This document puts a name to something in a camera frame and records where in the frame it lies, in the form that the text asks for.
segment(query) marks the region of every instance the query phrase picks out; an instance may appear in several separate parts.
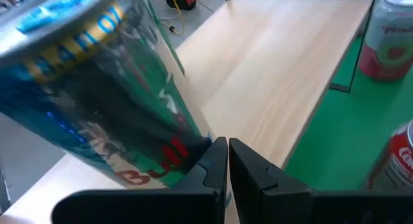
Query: gray floor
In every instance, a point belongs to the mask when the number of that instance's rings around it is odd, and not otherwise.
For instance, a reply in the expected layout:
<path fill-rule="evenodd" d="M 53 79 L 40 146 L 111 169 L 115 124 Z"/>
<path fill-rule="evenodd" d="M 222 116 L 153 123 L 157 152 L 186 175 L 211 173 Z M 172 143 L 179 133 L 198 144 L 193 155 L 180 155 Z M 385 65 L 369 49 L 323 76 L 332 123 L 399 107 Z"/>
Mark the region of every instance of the gray floor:
<path fill-rule="evenodd" d="M 174 16 L 175 10 L 167 8 L 165 0 L 151 0 L 158 15 Z M 168 31 L 174 47 L 178 47 L 192 32 L 207 20 L 225 0 L 198 0 L 191 11 L 183 11 L 185 32 L 178 36 Z M 168 22 L 181 29 L 179 18 Z M 0 158 L 8 182 L 12 202 L 23 195 L 47 170 L 59 161 L 63 151 L 54 147 L 17 123 L 0 114 Z"/>

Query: wooden board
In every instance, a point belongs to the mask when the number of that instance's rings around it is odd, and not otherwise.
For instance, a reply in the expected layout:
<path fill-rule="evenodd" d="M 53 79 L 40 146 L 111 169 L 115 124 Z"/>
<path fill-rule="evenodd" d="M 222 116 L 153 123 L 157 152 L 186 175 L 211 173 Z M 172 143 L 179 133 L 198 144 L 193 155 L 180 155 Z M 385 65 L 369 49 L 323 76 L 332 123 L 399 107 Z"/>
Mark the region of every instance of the wooden board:
<path fill-rule="evenodd" d="M 238 137 L 285 165 L 370 2 L 231 0 L 221 7 L 177 50 L 214 134 Z M 121 187 L 65 156 L 0 223 L 47 224 L 60 199 L 91 188 Z"/>

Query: aluminum can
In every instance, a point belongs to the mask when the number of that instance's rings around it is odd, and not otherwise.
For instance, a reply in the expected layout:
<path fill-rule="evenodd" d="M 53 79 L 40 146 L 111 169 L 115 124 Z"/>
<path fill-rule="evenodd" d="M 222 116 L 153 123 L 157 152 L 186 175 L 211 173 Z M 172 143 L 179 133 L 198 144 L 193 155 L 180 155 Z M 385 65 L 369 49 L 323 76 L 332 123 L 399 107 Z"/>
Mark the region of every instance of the aluminum can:
<path fill-rule="evenodd" d="M 151 10 L 32 0 L 0 16 L 0 111 L 126 187 L 175 185 L 211 133 Z"/>
<path fill-rule="evenodd" d="M 401 79 L 413 63 L 413 0 L 379 0 L 373 8 L 358 65 L 369 77 Z"/>
<path fill-rule="evenodd" d="M 397 190 L 413 186 L 413 121 L 401 125 L 370 170 L 365 188 Z"/>

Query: green mat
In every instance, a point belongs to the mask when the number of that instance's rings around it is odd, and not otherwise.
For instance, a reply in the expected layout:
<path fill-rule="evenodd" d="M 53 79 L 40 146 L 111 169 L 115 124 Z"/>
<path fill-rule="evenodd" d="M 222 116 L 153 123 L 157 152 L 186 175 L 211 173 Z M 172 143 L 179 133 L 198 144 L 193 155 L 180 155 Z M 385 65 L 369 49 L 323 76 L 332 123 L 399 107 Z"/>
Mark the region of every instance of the green mat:
<path fill-rule="evenodd" d="M 341 75 L 353 69 L 355 58 L 350 49 L 335 81 L 347 79 Z M 413 118 L 411 91 L 413 72 L 378 83 L 358 70 L 351 93 L 327 92 L 286 173 L 317 189 L 360 188 L 393 130 Z"/>

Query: energy drink can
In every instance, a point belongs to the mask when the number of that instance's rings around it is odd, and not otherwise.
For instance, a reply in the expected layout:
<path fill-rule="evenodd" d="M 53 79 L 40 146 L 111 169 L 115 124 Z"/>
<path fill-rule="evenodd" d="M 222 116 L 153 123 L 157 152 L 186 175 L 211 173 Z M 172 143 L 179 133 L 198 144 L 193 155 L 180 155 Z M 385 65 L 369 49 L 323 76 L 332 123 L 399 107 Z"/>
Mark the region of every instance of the energy drink can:
<path fill-rule="evenodd" d="M 33 0 L 2 15 L 0 111 L 126 187 L 176 184 L 211 133 L 151 9 Z"/>

